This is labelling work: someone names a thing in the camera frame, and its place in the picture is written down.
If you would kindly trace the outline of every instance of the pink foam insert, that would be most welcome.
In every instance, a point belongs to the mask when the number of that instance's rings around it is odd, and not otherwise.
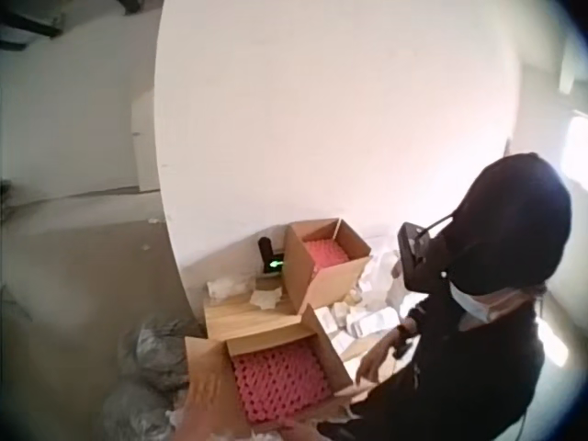
[[[350,260],[341,245],[332,239],[310,241],[304,244],[314,260],[315,270],[341,265]]]
[[[235,356],[232,363],[250,423],[289,417],[332,395],[308,340]]]

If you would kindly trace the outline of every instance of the white wall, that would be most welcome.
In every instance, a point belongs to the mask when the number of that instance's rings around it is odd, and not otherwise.
[[[558,86],[556,74],[524,68],[511,148],[513,153],[537,152],[560,170],[573,112],[588,113],[588,85],[576,82],[569,96],[560,94]],[[573,320],[588,330],[588,193],[565,176],[564,182],[571,193],[571,237],[549,286]]]
[[[264,229],[344,216],[371,237],[458,204],[515,124],[518,63],[486,5],[165,2],[155,135],[196,312],[207,277],[258,267]]]
[[[2,53],[2,174],[17,204],[138,185],[131,102],[153,89],[160,13],[124,17],[112,2],[56,40]]]

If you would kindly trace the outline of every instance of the wooden board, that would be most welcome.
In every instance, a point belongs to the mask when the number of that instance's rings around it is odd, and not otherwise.
[[[300,323],[300,316],[286,293],[274,310],[260,310],[249,303],[250,298],[251,294],[243,294],[216,305],[205,300],[204,317],[209,338],[226,341]]]

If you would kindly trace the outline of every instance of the gray floor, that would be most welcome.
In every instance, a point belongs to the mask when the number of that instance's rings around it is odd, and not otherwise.
[[[147,221],[158,198],[54,201],[3,229],[18,304],[3,308],[4,394],[40,440],[90,439],[118,375],[119,336],[152,315],[191,316],[165,224]],[[80,215],[94,208],[102,219]]]

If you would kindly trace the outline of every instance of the cardboard box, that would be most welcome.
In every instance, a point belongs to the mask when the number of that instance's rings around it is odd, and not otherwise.
[[[236,303],[233,303],[232,311],[245,307],[243,303],[238,307],[235,305]],[[342,405],[347,404],[351,397],[358,393],[329,337],[324,333],[314,310],[308,307],[301,315],[295,317],[299,318],[299,322],[284,324],[281,319],[266,322],[266,329],[259,333],[251,332],[251,328],[245,326],[243,328],[245,334],[237,336],[233,333],[233,336],[225,341],[186,338],[190,377],[188,404],[195,400],[196,390],[201,388],[202,383],[208,381],[210,376],[220,379],[218,399],[211,410],[211,414],[216,416],[212,422],[214,433],[222,435],[229,432],[240,437],[250,435],[252,430],[263,433],[278,428],[277,422],[250,424],[247,421],[233,372],[231,358],[234,356],[265,350],[299,339],[310,339],[312,350],[335,394],[325,401],[292,415],[293,419],[303,421],[333,416]]]
[[[349,262],[315,271],[305,242],[335,240],[349,256]],[[340,301],[353,288],[369,260],[371,249],[344,221],[306,220],[286,228],[282,275],[286,292],[298,314]]]

